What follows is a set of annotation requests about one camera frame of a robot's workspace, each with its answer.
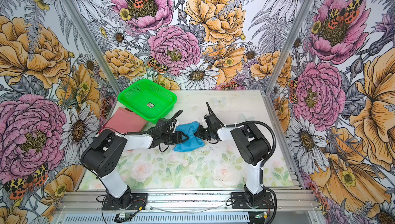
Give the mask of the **green plastic basket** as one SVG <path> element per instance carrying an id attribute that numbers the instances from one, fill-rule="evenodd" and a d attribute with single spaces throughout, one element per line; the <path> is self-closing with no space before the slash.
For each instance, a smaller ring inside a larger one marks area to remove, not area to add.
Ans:
<path id="1" fill-rule="evenodd" d="M 146 121 L 157 123 L 173 109 L 177 95 L 159 84 L 143 79 L 123 90 L 117 99 Z M 148 107 L 148 103 L 154 104 L 154 107 Z"/>

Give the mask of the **right aluminium corner post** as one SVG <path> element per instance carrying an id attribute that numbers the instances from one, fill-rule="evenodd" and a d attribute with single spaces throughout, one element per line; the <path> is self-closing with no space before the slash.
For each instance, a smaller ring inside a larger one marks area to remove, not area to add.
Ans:
<path id="1" fill-rule="evenodd" d="M 289 56 L 292 45 L 297 37 L 299 29 L 301 28 L 305 18 L 307 17 L 309 10 L 313 6 L 313 4 L 314 4 L 314 0 L 303 0 L 303 2 L 301 4 L 301 8 L 296 13 L 295 20 L 294 20 L 292 27 L 288 33 L 285 44 L 280 52 L 277 64 L 274 67 L 273 73 L 270 76 L 269 81 L 267 83 L 267 86 L 265 89 L 266 95 L 268 95 L 272 91 L 275 83 L 277 82 L 277 79 L 281 73 L 281 69 L 283 68 L 283 66 L 285 65 L 285 63 L 287 61 L 287 58 Z"/>

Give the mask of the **aluminium corner post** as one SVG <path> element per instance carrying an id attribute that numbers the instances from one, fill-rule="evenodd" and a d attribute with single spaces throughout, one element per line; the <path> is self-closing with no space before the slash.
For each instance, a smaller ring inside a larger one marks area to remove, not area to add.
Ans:
<path id="1" fill-rule="evenodd" d="M 86 25 L 84 18 L 82 17 L 78 6 L 75 4 L 74 0 L 61 0 L 63 2 L 64 8 L 67 10 L 67 13 L 70 15 L 71 20 L 74 22 L 75 26 L 81 33 L 84 41 L 87 43 L 87 46 L 91 52 L 91 54 L 95 57 L 98 65 L 101 67 L 101 70 L 105 74 L 109 84 L 113 88 L 115 95 L 120 94 L 121 88 L 114 77 L 111 69 L 108 66 L 107 61 L 105 60 L 100 48 L 98 47 L 96 41 L 94 40 L 88 26 Z"/>
<path id="2" fill-rule="evenodd" d="M 269 81 L 267 83 L 267 86 L 265 89 L 266 95 L 268 95 L 272 91 L 275 83 L 277 82 L 277 79 L 281 73 L 281 69 L 283 68 L 283 66 L 285 65 L 285 63 L 287 61 L 287 58 L 289 56 L 292 45 L 297 37 L 299 29 L 301 28 L 305 18 L 307 17 L 309 10 L 313 6 L 313 4 L 314 4 L 314 0 L 303 0 L 303 2 L 301 4 L 301 8 L 296 13 L 295 20 L 294 20 L 292 27 L 288 33 L 285 44 L 280 52 L 277 64 L 274 67 L 273 73 L 270 76 Z"/>

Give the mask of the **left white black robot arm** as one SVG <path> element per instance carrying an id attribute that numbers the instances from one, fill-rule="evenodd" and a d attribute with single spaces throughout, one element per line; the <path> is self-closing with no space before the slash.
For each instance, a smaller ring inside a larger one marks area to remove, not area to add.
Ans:
<path id="1" fill-rule="evenodd" d="M 82 153 L 80 161 L 86 169 L 96 175 L 105 186 L 107 202 L 117 208 L 126 209 L 132 203 L 130 187 L 120 176 L 117 165 L 124 151 L 153 149 L 165 145 L 186 142 L 189 137 L 177 131 L 177 121 L 161 120 L 155 127 L 143 132 L 120 133 L 104 129 L 92 144 Z"/>

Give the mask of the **aluminium front rail frame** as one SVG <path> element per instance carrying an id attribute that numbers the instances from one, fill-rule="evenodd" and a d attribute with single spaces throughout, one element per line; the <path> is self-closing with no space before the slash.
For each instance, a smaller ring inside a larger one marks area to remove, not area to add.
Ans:
<path id="1" fill-rule="evenodd" d="M 250 208 L 237 189 L 135 190 L 126 209 L 104 203 L 104 191 L 67 193 L 54 224 L 324 224 L 311 190 L 275 188 L 276 200 Z"/>

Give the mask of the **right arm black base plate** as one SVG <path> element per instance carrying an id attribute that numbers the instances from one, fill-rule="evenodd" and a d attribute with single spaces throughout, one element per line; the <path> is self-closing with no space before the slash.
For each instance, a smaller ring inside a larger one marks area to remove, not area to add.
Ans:
<path id="1" fill-rule="evenodd" d="M 274 197 L 268 191 L 258 194 L 249 192 L 231 192 L 231 207 L 233 209 L 273 209 Z"/>

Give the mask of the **folded red t shirt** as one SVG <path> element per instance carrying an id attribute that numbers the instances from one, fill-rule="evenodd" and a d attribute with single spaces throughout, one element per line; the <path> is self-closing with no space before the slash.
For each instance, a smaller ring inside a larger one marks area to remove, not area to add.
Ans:
<path id="1" fill-rule="evenodd" d="M 147 121 L 125 108 L 118 108 L 115 114 L 104 124 L 99 131 L 101 133 L 105 129 L 113 129 L 119 133 L 139 132 L 147 124 Z"/>

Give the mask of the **blue t shirt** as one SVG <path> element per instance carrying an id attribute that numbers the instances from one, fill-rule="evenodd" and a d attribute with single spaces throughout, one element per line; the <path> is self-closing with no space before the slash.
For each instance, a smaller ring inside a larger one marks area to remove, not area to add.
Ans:
<path id="1" fill-rule="evenodd" d="M 173 150 L 176 152 L 192 152 L 196 149 L 204 147 L 205 143 L 203 140 L 195 136 L 199 125 L 199 122 L 196 121 L 189 124 L 179 125 L 175 131 L 181 131 L 183 133 L 183 140 L 185 139 L 185 136 L 187 136 L 188 139 L 180 144 L 177 144 Z"/>

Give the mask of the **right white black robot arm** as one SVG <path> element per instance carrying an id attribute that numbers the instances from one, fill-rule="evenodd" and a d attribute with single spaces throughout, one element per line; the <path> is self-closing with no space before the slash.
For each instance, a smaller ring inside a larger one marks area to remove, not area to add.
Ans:
<path id="1" fill-rule="evenodd" d="M 261 121 L 225 125 L 215 115 L 206 115 L 204 119 L 206 125 L 199 125 L 194 135 L 206 141 L 231 140 L 235 143 L 240 156 L 249 165 L 242 198 L 250 207 L 257 207 L 268 192 L 263 183 L 263 167 L 276 149 L 274 131 Z"/>

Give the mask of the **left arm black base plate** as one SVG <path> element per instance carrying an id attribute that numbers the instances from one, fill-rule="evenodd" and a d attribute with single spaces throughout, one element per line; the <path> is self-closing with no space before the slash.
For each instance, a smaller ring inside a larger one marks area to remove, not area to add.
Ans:
<path id="1" fill-rule="evenodd" d="M 147 203 L 147 193 L 125 193 L 120 198 L 108 194 L 103 204 L 104 211 L 137 211 L 144 210 Z"/>

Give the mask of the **left aluminium corner post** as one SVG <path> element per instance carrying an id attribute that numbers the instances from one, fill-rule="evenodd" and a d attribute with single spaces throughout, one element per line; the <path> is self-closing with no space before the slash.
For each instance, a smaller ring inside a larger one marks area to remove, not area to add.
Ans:
<path id="1" fill-rule="evenodd" d="M 101 67 L 101 70 L 105 74 L 109 84 L 113 88 L 115 95 L 120 94 L 121 88 L 114 77 L 111 69 L 108 66 L 107 61 L 105 60 L 100 48 L 98 47 L 96 41 L 94 40 L 88 26 L 86 25 L 84 18 L 82 17 L 78 6 L 75 4 L 74 0 L 61 0 L 63 2 L 64 8 L 67 10 L 67 13 L 70 15 L 71 20 L 74 22 L 75 26 L 81 33 L 84 41 L 87 43 L 87 46 L 91 52 L 91 54 L 95 57 L 98 65 Z"/>

